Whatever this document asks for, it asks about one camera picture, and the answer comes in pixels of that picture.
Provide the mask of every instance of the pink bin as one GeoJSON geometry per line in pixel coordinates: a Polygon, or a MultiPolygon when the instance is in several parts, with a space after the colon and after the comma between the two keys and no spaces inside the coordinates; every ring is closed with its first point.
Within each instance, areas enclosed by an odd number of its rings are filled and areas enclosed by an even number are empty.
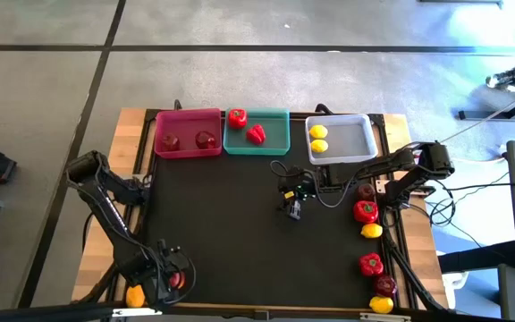
{"type": "Polygon", "coordinates": [[[210,157],[222,153],[222,121],[219,108],[160,112],[156,116],[154,151],[163,158],[210,157]],[[196,134],[208,131],[215,136],[216,148],[200,149],[196,134]],[[173,133],[180,141],[178,151],[164,151],[162,138],[173,133]]]}

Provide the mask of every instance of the plastic bin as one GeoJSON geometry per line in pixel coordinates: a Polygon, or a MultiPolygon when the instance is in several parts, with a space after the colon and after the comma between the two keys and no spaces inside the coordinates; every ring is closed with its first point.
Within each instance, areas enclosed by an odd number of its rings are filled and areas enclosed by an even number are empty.
{"type": "Polygon", "coordinates": [[[222,153],[222,120],[219,108],[165,111],[156,115],[154,151],[163,158],[211,157],[222,153]],[[208,131],[215,135],[215,148],[198,148],[196,134],[208,131]],[[162,138],[173,133],[180,141],[180,150],[164,151],[162,138]]]}
{"type": "Polygon", "coordinates": [[[361,162],[378,153],[371,121],[365,114],[310,116],[305,120],[305,135],[312,165],[361,162]],[[309,130],[314,125],[323,125],[328,130],[323,140],[329,148],[323,153],[311,151],[311,141],[315,139],[309,130]]]}
{"type": "Polygon", "coordinates": [[[281,108],[250,108],[246,111],[248,124],[241,130],[228,126],[230,110],[225,112],[224,149],[231,155],[284,156],[291,147],[290,111],[281,108]],[[260,146],[246,139],[246,132],[256,123],[260,123],[266,132],[266,141],[260,146]]]}

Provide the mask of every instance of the concrete floor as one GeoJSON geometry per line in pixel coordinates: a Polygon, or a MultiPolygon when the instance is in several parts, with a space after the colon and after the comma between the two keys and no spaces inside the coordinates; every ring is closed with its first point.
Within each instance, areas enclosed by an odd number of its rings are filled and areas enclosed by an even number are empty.
{"type": "MultiPolygon", "coordinates": [[[[116,3],[0,0],[0,44],[103,44],[116,3]]],[[[128,1],[114,43],[515,47],[515,30],[489,23],[507,19],[494,4],[144,0],[128,1]]],[[[0,149],[19,162],[14,180],[0,187],[0,267],[9,267],[0,269],[0,309],[21,292],[98,55],[0,52],[0,149]]],[[[487,74],[514,64],[515,56],[485,55],[112,53],[80,151],[108,153],[121,108],[165,108],[176,98],[185,108],[312,111],[324,102],[335,112],[401,113],[413,140],[441,140],[469,125],[456,111],[493,110],[514,99],[483,86],[487,74]]],[[[480,160],[498,155],[507,140],[515,140],[515,123],[484,123],[448,146],[454,157],[480,160]]],[[[507,171],[505,164],[457,167],[447,185],[490,182],[507,171]]],[[[70,300],[87,213],[69,191],[34,305],[70,300]]],[[[455,223],[482,243],[514,238],[509,190],[470,196],[458,214],[455,223]],[[487,199],[499,201],[487,206],[487,199]],[[494,216],[497,233],[482,229],[494,216]]],[[[451,228],[442,233],[468,239],[451,228]]]]}

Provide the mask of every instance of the blue tray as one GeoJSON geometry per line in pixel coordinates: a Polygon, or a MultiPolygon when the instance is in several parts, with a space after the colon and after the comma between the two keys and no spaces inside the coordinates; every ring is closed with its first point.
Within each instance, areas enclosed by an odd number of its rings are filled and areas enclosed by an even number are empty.
{"type": "Polygon", "coordinates": [[[290,138],[290,111],[281,108],[250,108],[248,124],[241,130],[231,129],[224,124],[224,149],[231,155],[246,156],[284,156],[291,147],[290,138]],[[266,132],[266,142],[261,146],[252,144],[246,139],[246,132],[260,123],[266,132]]]}

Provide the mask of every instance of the wooden platform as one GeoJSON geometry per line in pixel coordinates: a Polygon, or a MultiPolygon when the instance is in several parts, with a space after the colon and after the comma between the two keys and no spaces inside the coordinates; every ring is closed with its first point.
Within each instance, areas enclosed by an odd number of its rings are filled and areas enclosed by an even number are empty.
{"type": "MultiPolygon", "coordinates": [[[[114,133],[113,144],[108,157],[111,169],[120,176],[132,174],[136,155],[139,148],[140,135],[144,123],[146,109],[124,108],[121,111],[119,121],[114,133]]],[[[389,149],[391,152],[410,143],[409,128],[407,120],[401,114],[385,114],[385,129],[389,149]]],[[[149,154],[154,141],[154,126],[148,132],[147,148],[140,170],[144,174],[148,169],[149,154]]],[[[395,177],[402,177],[404,173],[396,173],[395,177]]],[[[423,199],[412,198],[411,203],[425,207],[423,199]]],[[[435,242],[428,219],[413,209],[402,211],[404,223],[404,234],[409,249],[410,264],[417,274],[422,284],[432,293],[435,299],[444,307],[447,306],[446,295],[444,293],[443,280],[435,253],[435,242]]],[[[72,292],[72,299],[77,300],[85,296],[93,285],[100,279],[100,276],[108,269],[112,263],[113,247],[106,238],[105,233],[96,219],[92,220],[89,228],[86,248],[81,258],[79,273],[72,292]]],[[[401,307],[409,306],[408,296],[405,290],[405,283],[402,279],[402,272],[396,266],[397,282],[399,284],[399,295],[401,307]]],[[[119,279],[119,285],[115,298],[122,299],[123,285],[119,279]]],[[[208,307],[212,304],[200,303],[200,307],[208,307]]]]}

